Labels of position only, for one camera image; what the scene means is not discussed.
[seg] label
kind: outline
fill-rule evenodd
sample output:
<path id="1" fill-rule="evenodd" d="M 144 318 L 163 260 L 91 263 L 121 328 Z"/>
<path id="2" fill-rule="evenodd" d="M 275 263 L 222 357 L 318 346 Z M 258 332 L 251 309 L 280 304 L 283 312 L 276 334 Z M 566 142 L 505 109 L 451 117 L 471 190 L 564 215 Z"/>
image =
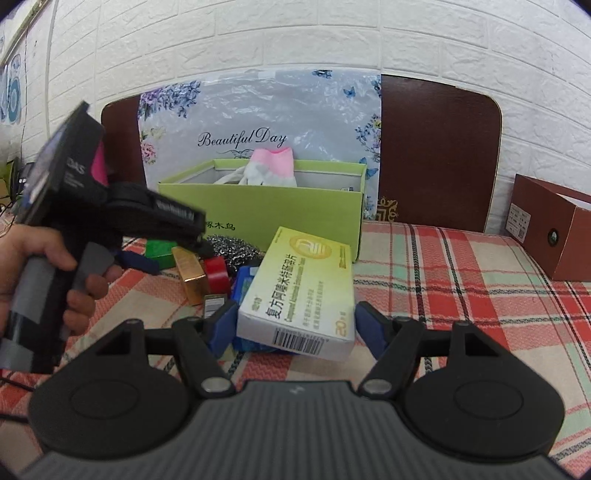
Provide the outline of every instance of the label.
<path id="1" fill-rule="evenodd" d="M 525 240 L 527 229 L 530 226 L 530 219 L 531 215 L 529 213 L 519 208 L 515 203 L 511 203 L 506 228 L 520 243 L 523 243 Z"/>
<path id="2" fill-rule="evenodd" d="M 203 318 L 207 319 L 226 303 L 225 295 L 205 295 L 203 298 Z"/>
<path id="3" fill-rule="evenodd" d="M 276 328 L 273 345 L 292 352 L 318 355 L 327 340 L 309 333 L 295 332 L 285 328 Z"/>

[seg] plaid tablecloth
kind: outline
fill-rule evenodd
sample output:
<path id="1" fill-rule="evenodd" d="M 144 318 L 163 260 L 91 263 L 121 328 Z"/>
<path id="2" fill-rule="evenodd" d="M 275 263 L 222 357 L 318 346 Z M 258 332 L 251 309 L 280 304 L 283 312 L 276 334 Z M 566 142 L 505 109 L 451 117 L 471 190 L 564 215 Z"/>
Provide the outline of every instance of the plaid tablecloth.
<path id="1" fill-rule="evenodd" d="M 135 241 L 128 248 L 142 251 Z M 357 300 L 385 315 L 424 319 L 449 328 L 470 319 L 536 370 L 560 393 L 566 419 L 551 456 L 574 475 L 591 466 L 591 284 L 552 282 L 512 239 L 426 226 L 367 222 L 355 264 Z M 130 270 L 98 303 L 90 331 L 72 339 L 66 360 L 130 317 L 146 328 L 195 314 L 186 304 L 176 271 L 150 277 Z M 170 367 L 169 358 L 151 361 Z M 423 361 L 420 374 L 444 365 Z M 355 385 L 374 364 L 361 342 L 346 362 L 276 353 L 238 353 L 223 366 L 240 388 L 245 380 L 347 379 Z M 44 378 L 13 374 L 34 385 Z M 26 414 L 29 395 L 0 388 L 0 411 Z M 0 426 L 0 458 L 21 469 L 40 454 L 28 427 Z"/>

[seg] hand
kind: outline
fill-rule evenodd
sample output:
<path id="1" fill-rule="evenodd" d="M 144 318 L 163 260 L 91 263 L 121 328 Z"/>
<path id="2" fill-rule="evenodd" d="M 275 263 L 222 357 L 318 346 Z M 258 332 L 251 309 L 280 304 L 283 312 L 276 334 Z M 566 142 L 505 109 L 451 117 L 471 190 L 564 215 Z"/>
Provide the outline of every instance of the hand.
<path id="1" fill-rule="evenodd" d="M 45 255 L 49 262 L 64 271 L 76 268 L 76 260 L 64 245 L 61 234 L 56 230 L 27 225 L 13 225 L 0 238 L 0 336 L 4 334 L 12 295 L 19 275 L 31 255 Z M 123 273 L 121 267 L 111 266 L 104 277 L 90 275 L 86 279 L 88 295 L 70 290 L 67 293 L 68 309 L 64 312 L 64 323 L 74 335 L 81 335 L 88 328 L 90 317 L 95 313 L 95 300 L 105 297 L 109 283 Z"/>

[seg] circular pad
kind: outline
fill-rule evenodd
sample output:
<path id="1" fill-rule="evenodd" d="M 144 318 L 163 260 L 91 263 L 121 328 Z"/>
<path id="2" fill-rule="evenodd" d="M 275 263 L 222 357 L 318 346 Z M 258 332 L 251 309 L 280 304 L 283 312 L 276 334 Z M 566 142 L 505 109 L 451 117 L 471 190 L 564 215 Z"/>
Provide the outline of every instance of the circular pad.
<path id="1" fill-rule="evenodd" d="M 132 410 L 139 400 L 138 389 L 118 380 L 96 380 L 72 394 L 72 408 L 90 419 L 115 419 Z"/>
<path id="2" fill-rule="evenodd" d="M 548 453 L 564 419 L 556 391 L 525 365 L 496 361 L 447 366 L 419 378 L 402 403 L 431 444 L 476 460 Z"/>
<path id="3" fill-rule="evenodd" d="M 181 382 L 119 357 L 68 365 L 37 388 L 29 420 L 45 449 L 86 459 L 129 457 L 183 426 L 189 397 Z"/>
<path id="4" fill-rule="evenodd" d="M 454 400 L 468 415 L 485 420 L 508 419 L 523 406 L 519 390 L 490 380 L 462 385 L 456 390 Z"/>

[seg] black cable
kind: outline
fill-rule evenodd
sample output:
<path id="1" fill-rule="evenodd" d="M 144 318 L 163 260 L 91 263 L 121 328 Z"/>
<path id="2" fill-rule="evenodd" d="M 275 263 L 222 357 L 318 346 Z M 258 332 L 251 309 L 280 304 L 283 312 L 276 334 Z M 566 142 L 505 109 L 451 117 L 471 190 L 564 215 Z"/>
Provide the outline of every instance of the black cable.
<path id="1" fill-rule="evenodd" d="M 0 382 L 5 382 L 8 385 L 12 385 L 13 387 L 17 387 L 22 390 L 27 390 L 28 392 L 35 391 L 34 387 L 29 387 L 28 385 L 25 385 L 24 383 L 17 382 L 16 380 L 11 380 L 10 378 L 7 378 L 7 377 L 0 377 Z"/>
<path id="2" fill-rule="evenodd" d="M 21 415 L 10 415 L 9 413 L 0 413 L 0 420 L 13 421 L 16 423 L 22 423 L 23 425 L 26 425 L 29 423 L 28 418 L 23 417 Z"/>

